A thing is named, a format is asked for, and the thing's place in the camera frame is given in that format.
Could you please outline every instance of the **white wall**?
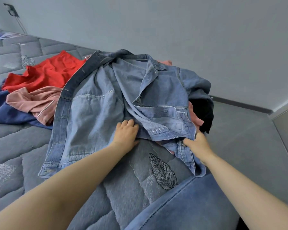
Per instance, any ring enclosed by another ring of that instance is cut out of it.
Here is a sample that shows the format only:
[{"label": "white wall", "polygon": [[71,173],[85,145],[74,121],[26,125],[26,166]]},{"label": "white wall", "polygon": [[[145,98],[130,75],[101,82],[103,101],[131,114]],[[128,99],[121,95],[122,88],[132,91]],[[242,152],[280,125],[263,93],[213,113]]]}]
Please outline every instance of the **white wall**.
[{"label": "white wall", "polygon": [[16,33],[23,33],[15,17],[9,15],[8,11],[3,5],[2,0],[0,0],[0,29]]},{"label": "white wall", "polygon": [[288,0],[4,0],[31,35],[148,53],[196,71],[211,94],[288,100]]}]

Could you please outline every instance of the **denim pant leg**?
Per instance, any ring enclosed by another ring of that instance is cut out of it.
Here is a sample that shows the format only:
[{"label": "denim pant leg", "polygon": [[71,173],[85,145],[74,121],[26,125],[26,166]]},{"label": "denim pant leg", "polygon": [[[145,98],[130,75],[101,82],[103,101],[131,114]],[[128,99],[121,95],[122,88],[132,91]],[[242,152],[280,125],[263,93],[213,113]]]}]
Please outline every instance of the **denim pant leg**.
[{"label": "denim pant leg", "polygon": [[212,174],[190,177],[162,195],[125,230],[234,230],[239,215]]}]

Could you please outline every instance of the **jacket sleeve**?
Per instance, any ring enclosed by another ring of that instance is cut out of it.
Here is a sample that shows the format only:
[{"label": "jacket sleeve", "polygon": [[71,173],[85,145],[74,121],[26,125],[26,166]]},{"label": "jacket sleeve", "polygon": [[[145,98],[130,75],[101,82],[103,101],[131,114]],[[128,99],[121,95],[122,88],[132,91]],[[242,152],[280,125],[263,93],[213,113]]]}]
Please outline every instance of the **jacket sleeve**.
[{"label": "jacket sleeve", "polygon": [[195,72],[188,69],[179,69],[179,79],[187,91],[189,99],[211,100],[208,95],[211,83],[208,80],[199,77]]}]

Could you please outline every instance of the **light blue denim jacket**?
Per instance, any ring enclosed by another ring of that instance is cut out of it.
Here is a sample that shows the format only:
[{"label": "light blue denim jacket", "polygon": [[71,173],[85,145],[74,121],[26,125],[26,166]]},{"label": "light blue denim jacket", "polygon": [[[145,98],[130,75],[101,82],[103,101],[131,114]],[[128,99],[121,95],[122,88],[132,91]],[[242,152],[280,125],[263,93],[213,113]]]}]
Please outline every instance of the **light blue denim jacket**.
[{"label": "light blue denim jacket", "polygon": [[97,51],[62,90],[53,130],[39,176],[49,178],[66,166],[103,149],[115,127],[133,118],[139,138],[161,141],[201,177],[206,167],[186,147],[194,139],[189,99],[207,99],[210,82],[195,72],[161,64],[150,55],[127,50]]}]

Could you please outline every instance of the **gray quilted mattress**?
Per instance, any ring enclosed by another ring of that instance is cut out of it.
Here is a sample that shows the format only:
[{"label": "gray quilted mattress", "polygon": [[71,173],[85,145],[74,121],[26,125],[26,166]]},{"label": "gray quilted mattress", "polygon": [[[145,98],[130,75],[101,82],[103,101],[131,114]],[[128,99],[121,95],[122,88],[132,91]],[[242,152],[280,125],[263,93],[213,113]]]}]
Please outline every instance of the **gray quilted mattress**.
[{"label": "gray quilted mattress", "polygon": [[[28,62],[38,64],[62,50],[79,59],[94,52],[31,36],[0,40],[0,84],[10,72],[22,74]],[[37,174],[50,135],[51,130],[27,124],[0,124],[0,210],[43,182]],[[140,140],[91,195],[68,229],[124,229],[144,208],[189,176],[183,162],[166,149]]]}]

